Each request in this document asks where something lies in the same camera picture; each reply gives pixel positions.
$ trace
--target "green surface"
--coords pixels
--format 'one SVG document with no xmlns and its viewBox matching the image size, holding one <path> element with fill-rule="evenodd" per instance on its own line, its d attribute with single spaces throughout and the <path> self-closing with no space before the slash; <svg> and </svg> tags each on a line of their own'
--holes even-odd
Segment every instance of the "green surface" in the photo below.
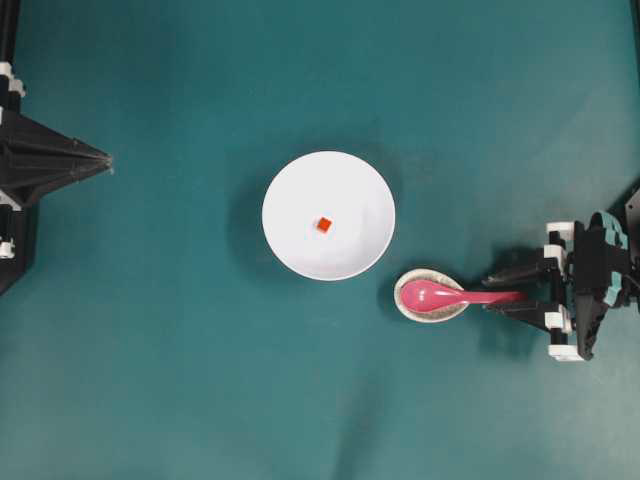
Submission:
<svg viewBox="0 0 640 480">
<path fill-rule="evenodd" d="M 633 310 L 564 365 L 509 320 L 392 303 L 407 269 L 469 284 L 637 179 L 628 1 L 23 4 L 25 113 L 116 173 L 42 202 L 1 299 L 0 478 L 637 478 Z M 338 283 L 259 223 L 318 149 L 397 202 L 387 254 Z"/>
</svg>

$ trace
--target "orange cube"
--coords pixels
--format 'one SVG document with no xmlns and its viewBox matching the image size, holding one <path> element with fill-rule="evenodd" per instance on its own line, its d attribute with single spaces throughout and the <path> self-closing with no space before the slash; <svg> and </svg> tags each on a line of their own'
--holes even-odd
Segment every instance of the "orange cube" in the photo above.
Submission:
<svg viewBox="0 0 640 480">
<path fill-rule="evenodd" d="M 328 218 L 322 217 L 318 222 L 318 225 L 316 225 L 316 228 L 323 233 L 327 233 L 329 231 L 330 226 L 331 226 L 331 220 L 329 220 Z"/>
</svg>

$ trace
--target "pink spoon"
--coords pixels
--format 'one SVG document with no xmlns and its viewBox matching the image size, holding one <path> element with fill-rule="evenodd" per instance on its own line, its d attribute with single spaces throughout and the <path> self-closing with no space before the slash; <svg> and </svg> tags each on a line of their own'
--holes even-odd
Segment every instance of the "pink spoon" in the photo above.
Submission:
<svg viewBox="0 0 640 480">
<path fill-rule="evenodd" d="M 400 292 L 405 307 L 415 313 L 427 313 L 460 303 L 518 302 L 526 299 L 520 292 L 467 292 L 430 280 L 407 282 Z"/>
</svg>

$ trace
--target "white bowl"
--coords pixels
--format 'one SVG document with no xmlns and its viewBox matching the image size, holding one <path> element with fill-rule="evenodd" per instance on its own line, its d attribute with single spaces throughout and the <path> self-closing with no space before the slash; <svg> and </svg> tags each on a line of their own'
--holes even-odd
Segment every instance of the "white bowl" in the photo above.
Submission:
<svg viewBox="0 0 640 480">
<path fill-rule="evenodd" d="M 332 222 L 327 232 L 318 221 Z M 382 256 L 395 227 L 395 205 L 382 176 L 342 152 L 304 155 L 273 179 L 262 204 L 262 228 L 287 267 L 315 280 L 343 280 Z"/>
</svg>

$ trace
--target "white joint bracket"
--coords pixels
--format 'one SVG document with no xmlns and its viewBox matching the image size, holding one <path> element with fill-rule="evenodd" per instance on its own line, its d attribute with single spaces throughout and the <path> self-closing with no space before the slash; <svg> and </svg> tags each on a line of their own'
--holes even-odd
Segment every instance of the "white joint bracket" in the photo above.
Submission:
<svg viewBox="0 0 640 480">
<path fill-rule="evenodd" d="M 556 258 L 558 260 L 558 268 L 562 276 L 565 276 L 567 266 L 567 252 L 560 245 L 545 245 L 544 258 Z"/>
<path fill-rule="evenodd" d="M 584 362 L 575 345 L 549 345 L 549 355 L 559 362 Z"/>
<path fill-rule="evenodd" d="M 0 260 L 15 257 L 14 247 L 13 239 L 10 242 L 0 242 Z"/>
<path fill-rule="evenodd" d="M 2 124 L 2 107 L 0 107 L 0 124 Z M 0 190 L 0 205 L 9 205 L 14 212 L 22 211 L 22 207 L 9 195 Z"/>
<path fill-rule="evenodd" d="M 547 328 L 559 328 L 562 333 L 569 334 L 573 331 L 571 328 L 571 315 L 564 305 L 558 306 L 557 312 L 544 313 L 544 326 Z"/>
<path fill-rule="evenodd" d="M 20 98 L 24 98 L 27 92 L 24 89 L 24 84 L 22 80 L 16 78 L 13 74 L 13 68 L 9 62 L 0 62 L 0 75 L 9 78 L 9 91 L 17 92 L 20 95 Z"/>
<path fill-rule="evenodd" d="M 547 235 L 551 232 L 558 232 L 562 240 L 564 240 L 565 242 L 572 242 L 574 228 L 575 224 L 573 222 L 547 223 Z"/>
</svg>

